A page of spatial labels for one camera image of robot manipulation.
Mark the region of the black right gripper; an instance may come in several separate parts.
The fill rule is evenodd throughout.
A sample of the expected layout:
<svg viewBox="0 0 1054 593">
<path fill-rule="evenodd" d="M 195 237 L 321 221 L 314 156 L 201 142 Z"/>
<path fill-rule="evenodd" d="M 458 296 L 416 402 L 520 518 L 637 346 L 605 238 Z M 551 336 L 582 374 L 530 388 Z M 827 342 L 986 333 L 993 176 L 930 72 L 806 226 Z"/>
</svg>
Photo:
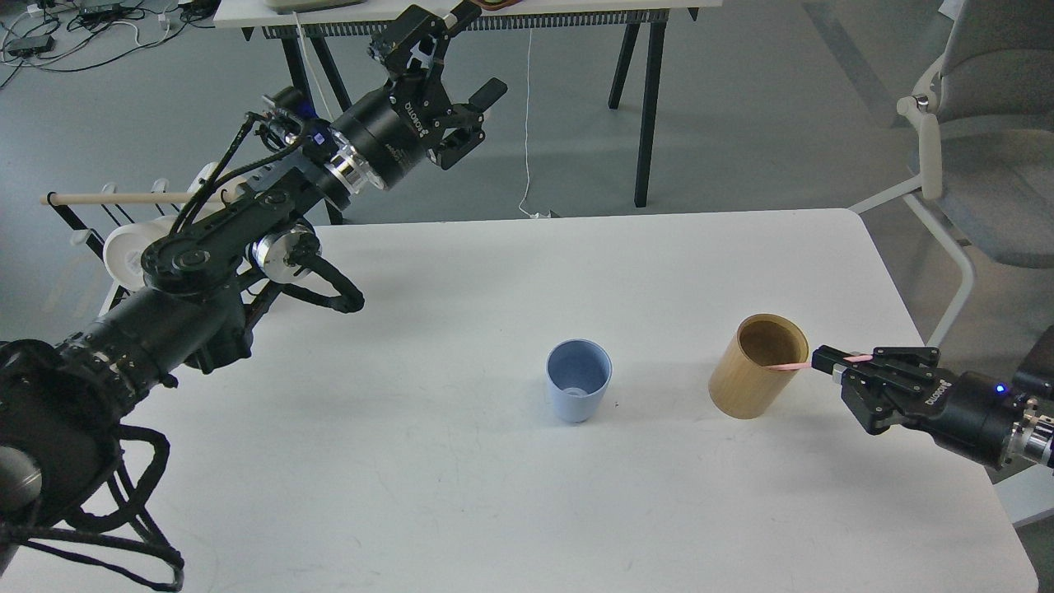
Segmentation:
<svg viewBox="0 0 1054 593">
<path fill-rule="evenodd" d="M 812 353 L 812 368 L 841 374 L 841 398 L 870 435 L 893 424 L 925 432 L 937 446 L 971 461 L 1000 469 L 1009 459 L 1014 424 L 1028 396 L 993 376 L 938 368 L 937 347 L 874 347 L 866 361 L 831 345 Z"/>
</svg>

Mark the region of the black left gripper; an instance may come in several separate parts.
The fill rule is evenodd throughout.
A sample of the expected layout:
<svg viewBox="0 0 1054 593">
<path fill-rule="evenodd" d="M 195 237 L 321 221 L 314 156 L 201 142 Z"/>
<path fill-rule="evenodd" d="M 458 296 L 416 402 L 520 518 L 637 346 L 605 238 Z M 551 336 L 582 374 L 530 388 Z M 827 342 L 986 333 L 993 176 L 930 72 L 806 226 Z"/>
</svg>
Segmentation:
<svg viewBox="0 0 1054 593">
<path fill-rule="evenodd" d="M 456 104 L 441 82 L 453 37 L 482 15 L 462 1 L 444 16 L 411 4 L 371 35 L 368 54 L 388 81 L 369 91 L 326 129 L 328 183 L 347 194 L 365 185 L 390 190 L 422 161 L 444 171 L 479 146 L 483 124 L 508 86 L 495 77 L 467 104 Z"/>
</svg>

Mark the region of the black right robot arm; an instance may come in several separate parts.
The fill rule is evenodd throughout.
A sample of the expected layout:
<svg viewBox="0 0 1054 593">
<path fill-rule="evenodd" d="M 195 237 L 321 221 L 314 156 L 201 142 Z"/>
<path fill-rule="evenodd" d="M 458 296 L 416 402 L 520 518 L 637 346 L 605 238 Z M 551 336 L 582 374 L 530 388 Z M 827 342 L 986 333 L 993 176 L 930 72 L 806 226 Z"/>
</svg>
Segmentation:
<svg viewBox="0 0 1054 593">
<path fill-rule="evenodd" d="M 1013 460 L 1052 466 L 1053 334 L 1042 337 L 1011 381 L 939 367 L 937 347 L 876 347 L 865 359 L 829 345 L 813 351 L 813 369 L 829 374 L 841 400 L 867 434 L 890 427 L 925 432 L 937 446 L 1000 469 Z"/>
</svg>

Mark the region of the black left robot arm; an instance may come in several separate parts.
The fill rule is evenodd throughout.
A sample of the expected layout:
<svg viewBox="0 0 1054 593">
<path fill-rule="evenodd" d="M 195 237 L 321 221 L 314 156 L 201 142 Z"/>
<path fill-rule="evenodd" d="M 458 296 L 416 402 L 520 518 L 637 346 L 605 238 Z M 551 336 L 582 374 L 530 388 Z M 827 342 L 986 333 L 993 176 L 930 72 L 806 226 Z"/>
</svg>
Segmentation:
<svg viewBox="0 0 1054 593">
<path fill-rule="evenodd" d="M 324 259 L 305 221 L 347 207 L 365 184 L 388 190 L 429 159 L 451 169 L 485 138 L 496 78 L 464 104 L 441 74 L 453 38 L 482 14 L 410 5 L 371 38 L 387 82 L 333 121 L 288 87 L 248 113 L 203 185 L 144 248 L 144 286 L 56 345 L 2 345 L 2 565 L 19 548 L 93 564 L 178 592 L 184 560 L 147 511 L 170 444 L 124 424 L 173 370 L 210 374 L 251 356 L 253 329 L 280 294 L 353 314 L 364 294 Z"/>
</svg>

